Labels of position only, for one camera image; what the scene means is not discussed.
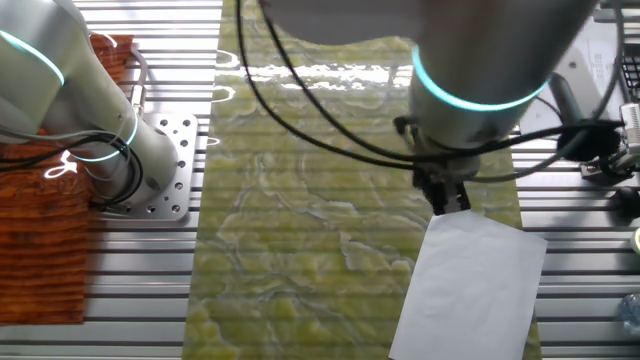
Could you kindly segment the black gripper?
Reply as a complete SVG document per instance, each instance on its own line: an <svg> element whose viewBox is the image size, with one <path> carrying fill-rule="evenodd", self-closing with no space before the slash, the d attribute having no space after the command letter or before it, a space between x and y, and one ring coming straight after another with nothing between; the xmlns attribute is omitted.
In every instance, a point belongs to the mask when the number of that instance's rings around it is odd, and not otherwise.
<svg viewBox="0 0 640 360"><path fill-rule="evenodd" d="M426 192L431 192L440 185L451 185L448 196L448 212L454 213L471 209L464 181L460 178L451 178L443 174L425 171L424 169L414 169L412 182L415 188ZM446 213L447 196L444 193L431 193L429 202L436 216Z"/></svg>

